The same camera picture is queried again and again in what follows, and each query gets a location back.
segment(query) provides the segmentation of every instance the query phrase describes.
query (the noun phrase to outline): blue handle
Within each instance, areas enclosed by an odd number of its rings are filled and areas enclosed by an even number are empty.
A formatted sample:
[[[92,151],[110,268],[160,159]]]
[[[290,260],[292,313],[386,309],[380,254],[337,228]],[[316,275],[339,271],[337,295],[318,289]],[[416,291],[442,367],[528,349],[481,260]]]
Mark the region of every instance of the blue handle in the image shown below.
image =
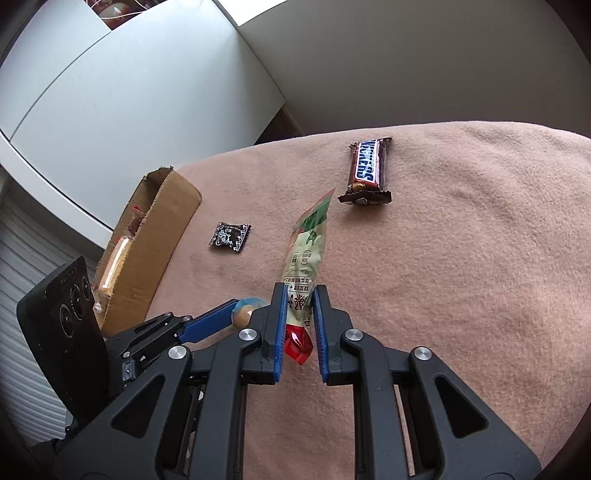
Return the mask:
[[[183,333],[178,337],[179,341],[181,343],[197,343],[230,326],[232,324],[232,310],[237,303],[237,299],[229,300],[223,305],[187,322],[184,325]]]

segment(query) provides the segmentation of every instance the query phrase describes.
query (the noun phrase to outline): candy wrapper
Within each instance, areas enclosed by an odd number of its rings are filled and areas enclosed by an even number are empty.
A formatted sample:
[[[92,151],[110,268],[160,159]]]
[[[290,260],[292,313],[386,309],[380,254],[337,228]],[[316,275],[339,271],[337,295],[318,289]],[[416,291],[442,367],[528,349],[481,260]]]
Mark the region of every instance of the candy wrapper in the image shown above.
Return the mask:
[[[351,171],[349,185],[341,203],[390,203],[392,194],[386,190],[385,167],[388,146],[392,137],[351,143]]]
[[[285,258],[283,282],[288,285],[289,308],[284,352],[300,365],[313,350],[311,297],[326,242],[326,212],[334,192],[329,191],[299,218]]]
[[[234,253],[240,253],[244,243],[251,232],[251,225],[244,223],[243,225],[230,225],[228,223],[219,222],[209,245],[216,247],[228,247],[234,250]]]

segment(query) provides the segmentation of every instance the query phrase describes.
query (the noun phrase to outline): white shutter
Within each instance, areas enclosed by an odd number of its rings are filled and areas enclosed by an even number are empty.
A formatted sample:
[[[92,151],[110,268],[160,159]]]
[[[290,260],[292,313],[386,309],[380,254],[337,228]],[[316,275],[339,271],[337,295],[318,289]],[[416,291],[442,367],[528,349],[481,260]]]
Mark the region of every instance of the white shutter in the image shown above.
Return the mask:
[[[29,444],[63,438],[66,408],[18,325],[18,301],[58,266],[83,254],[89,277],[100,249],[53,217],[12,182],[0,206],[0,401]]]

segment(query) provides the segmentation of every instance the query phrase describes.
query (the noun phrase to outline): black candy wrapper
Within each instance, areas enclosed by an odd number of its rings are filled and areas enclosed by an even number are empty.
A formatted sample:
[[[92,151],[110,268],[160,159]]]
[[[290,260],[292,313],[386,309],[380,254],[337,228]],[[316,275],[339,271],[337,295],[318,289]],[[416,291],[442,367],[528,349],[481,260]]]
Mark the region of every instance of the black candy wrapper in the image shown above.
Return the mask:
[[[228,247],[234,250],[235,253],[240,253],[250,232],[251,225],[248,225],[247,223],[244,225],[230,225],[228,223],[219,222],[209,245]]]

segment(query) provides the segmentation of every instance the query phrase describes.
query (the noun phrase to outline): camera lens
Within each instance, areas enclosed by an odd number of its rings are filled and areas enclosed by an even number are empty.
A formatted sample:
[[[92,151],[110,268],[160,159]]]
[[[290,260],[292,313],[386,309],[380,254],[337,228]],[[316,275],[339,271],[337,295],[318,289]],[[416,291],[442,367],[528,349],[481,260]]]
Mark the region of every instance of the camera lens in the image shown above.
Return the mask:
[[[92,290],[90,289],[90,284],[88,283],[88,278],[82,277],[82,294],[86,300],[90,300],[92,297]]]
[[[64,330],[66,336],[72,338],[72,335],[74,334],[72,314],[70,313],[70,309],[65,305],[62,305],[60,308],[60,323],[61,328]]]
[[[82,318],[82,294],[77,286],[73,286],[70,290],[70,300],[72,301],[72,308],[76,316]]]

